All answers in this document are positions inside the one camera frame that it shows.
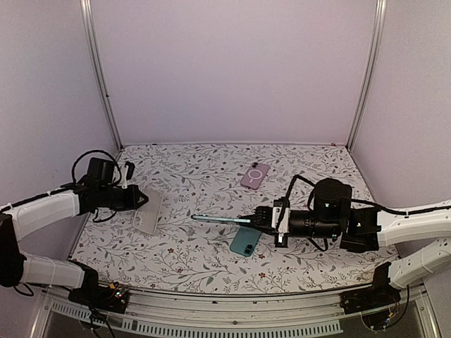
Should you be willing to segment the purple phone with ring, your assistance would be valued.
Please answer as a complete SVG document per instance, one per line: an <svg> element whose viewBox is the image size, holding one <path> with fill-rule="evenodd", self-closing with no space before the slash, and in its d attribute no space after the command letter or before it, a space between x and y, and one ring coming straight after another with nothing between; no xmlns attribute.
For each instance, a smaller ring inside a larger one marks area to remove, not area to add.
<svg viewBox="0 0 451 338"><path fill-rule="evenodd" d="M265 180L270 168L271 167L265 163L254 162L242 176L240 185L248 189L257 190Z"/></svg>

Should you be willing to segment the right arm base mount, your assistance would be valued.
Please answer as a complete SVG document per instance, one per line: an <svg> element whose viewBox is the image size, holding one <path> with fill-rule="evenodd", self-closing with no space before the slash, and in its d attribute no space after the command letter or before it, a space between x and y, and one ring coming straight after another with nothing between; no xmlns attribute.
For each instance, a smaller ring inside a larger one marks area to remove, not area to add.
<svg viewBox="0 0 451 338"><path fill-rule="evenodd" d="M388 277L391 262L378 266L369 287L340 294L340 307L345 314L371 310L388 306L401 300L400 291L390 285Z"/></svg>

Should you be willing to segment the front aluminium rail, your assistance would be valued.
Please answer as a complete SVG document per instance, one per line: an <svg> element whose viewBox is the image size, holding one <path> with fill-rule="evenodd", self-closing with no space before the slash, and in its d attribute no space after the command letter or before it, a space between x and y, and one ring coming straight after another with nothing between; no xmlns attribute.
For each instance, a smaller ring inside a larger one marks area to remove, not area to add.
<svg viewBox="0 0 451 338"><path fill-rule="evenodd" d="M386 308L346 313L340 290L301 294L209 295L133 289L123 314L92 317L62 289L45 290L33 337L444 337L425 286L402 293L386 328Z"/></svg>

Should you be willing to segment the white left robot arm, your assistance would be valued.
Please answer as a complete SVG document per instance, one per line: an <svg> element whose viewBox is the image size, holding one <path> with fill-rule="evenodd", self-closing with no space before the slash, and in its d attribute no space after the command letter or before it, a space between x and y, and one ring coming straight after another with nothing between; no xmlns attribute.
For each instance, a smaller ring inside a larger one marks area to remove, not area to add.
<svg viewBox="0 0 451 338"><path fill-rule="evenodd" d="M49 225L66 218L107 208L113 213L135 211L149 197L136 184L128 184L135 166L102 158L91 158L79 180L1 209L1 286L41 284L76 289L89 305L105 298L104 289L91 279L96 271L70 261L26 254L18 243Z"/></svg>

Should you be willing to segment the aluminium frame post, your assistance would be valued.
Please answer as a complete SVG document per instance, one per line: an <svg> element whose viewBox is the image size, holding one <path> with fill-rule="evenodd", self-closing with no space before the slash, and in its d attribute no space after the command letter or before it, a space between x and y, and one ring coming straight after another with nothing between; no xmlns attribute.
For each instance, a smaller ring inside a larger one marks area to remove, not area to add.
<svg viewBox="0 0 451 338"><path fill-rule="evenodd" d="M373 76L376 69L376 64L378 60L378 54L381 47L381 42L383 38L383 31L385 25L385 15L387 9L386 0L377 0L375 13L373 17L373 27L371 31L369 54L366 60L366 67L364 71L364 77L359 92L357 106L354 112L354 117L351 124L350 133L347 138L346 148L352 153L353 149L357 143L357 138L359 134L360 127L364 118L364 112L366 109L366 104L371 91L371 84Z"/></svg>
<svg viewBox="0 0 451 338"><path fill-rule="evenodd" d="M104 109L106 123L109 127L111 138L115 148L120 151L123 148L118 124L113 113L109 91L107 88L104 71L101 64L101 56L97 42L97 35L94 25L94 16L92 12L92 1L80 0L80 9L82 15L82 23L85 30L87 46L94 71L97 88L99 90L100 102Z"/></svg>

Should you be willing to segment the floral patterned table mat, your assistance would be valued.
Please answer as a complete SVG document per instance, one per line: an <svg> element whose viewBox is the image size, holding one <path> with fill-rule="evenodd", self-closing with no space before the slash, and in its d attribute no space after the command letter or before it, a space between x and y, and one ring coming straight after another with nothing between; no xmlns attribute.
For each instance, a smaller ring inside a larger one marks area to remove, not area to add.
<svg viewBox="0 0 451 338"><path fill-rule="evenodd" d="M269 206L284 195L293 175L318 181L333 177L371 195L346 149L337 146L174 144L129 146L120 163L135 164L132 181L163 195L153 235L132 226L135 214L101 213L88 222L73 252L76 261L105 281L136 288L208 294L310 292L366 284L377 265L397 258L393 246L350 253L338 243L320 252L321 240L291 239L277 249L262 235L250 257L233 253L234 224L201 223L194 214L236 217ZM253 164L271 168L257 190L240 185Z"/></svg>

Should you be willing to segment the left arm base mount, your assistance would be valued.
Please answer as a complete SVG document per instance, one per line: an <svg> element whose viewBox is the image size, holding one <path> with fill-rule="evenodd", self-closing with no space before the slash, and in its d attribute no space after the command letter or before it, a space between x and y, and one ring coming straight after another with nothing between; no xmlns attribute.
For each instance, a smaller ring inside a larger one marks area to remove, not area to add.
<svg viewBox="0 0 451 338"><path fill-rule="evenodd" d="M112 282L108 286L99 284L99 274L93 268L70 261L81 267L84 274L81 288L69 291L68 300L89 308L124 314L130 293L128 287L119 282Z"/></svg>

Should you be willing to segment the aluminium frame post back right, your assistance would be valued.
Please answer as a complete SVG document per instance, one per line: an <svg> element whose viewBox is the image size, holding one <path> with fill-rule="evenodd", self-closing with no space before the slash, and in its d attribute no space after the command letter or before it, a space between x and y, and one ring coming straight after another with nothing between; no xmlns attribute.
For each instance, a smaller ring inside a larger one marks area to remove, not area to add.
<svg viewBox="0 0 451 338"><path fill-rule="evenodd" d="M381 42L383 38L383 31L385 25L385 15L387 9L386 0L377 0L375 13L373 17L373 27L371 31L369 54L366 60L366 67L364 71L364 77L359 92L357 106L354 112L354 117L351 124L350 133L347 138L346 148L352 153L353 149L357 143L357 138L359 134L360 127L364 118L364 112L366 109L366 104L371 91L371 84L373 76L376 69L376 64L378 60L378 54L381 47Z"/></svg>

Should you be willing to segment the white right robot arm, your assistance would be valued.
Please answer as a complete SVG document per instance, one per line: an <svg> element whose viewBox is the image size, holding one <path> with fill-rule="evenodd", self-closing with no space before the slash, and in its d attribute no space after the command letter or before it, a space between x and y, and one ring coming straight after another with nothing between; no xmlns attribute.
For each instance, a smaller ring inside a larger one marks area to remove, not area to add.
<svg viewBox="0 0 451 338"><path fill-rule="evenodd" d="M308 211L293 211L290 194L274 201L271 230L277 247L286 247L289 237L339 240L340 248L352 253L377 251L402 242L432 239L432 243L395 263L375 269L382 275L364 292L371 307L390 298L392 288L404 289L440 266L450 262L450 202L443 201L416 208L389 209L361 200L352 204L352 187L326 178L313 185Z"/></svg>

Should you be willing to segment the aluminium frame post back left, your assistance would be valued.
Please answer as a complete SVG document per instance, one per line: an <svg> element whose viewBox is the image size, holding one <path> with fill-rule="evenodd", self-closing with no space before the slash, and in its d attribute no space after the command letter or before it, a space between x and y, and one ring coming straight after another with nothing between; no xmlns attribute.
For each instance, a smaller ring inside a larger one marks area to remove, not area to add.
<svg viewBox="0 0 451 338"><path fill-rule="evenodd" d="M106 123L109 127L111 138L115 148L120 151L123 148L118 124L113 113L109 91L107 88L104 71L101 64L101 56L97 42L97 35L94 25L94 16L92 12L92 1L80 0L80 9L82 15L82 23L85 30L87 46L94 71L97 88L99 90L100 102L104 109Z"/></svg>

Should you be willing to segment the blue phone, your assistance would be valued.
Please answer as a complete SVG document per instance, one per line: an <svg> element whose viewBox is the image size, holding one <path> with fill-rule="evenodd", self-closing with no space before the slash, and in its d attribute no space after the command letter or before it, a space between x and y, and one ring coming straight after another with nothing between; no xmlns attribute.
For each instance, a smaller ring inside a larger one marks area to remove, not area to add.
<svg viewBox="0 0 451 338"><path fill-rule="evenodd" d="M261 232L248 227L240 227L237 231L229 249L235 253L244 257L250 257L260 239Z"/></svg>

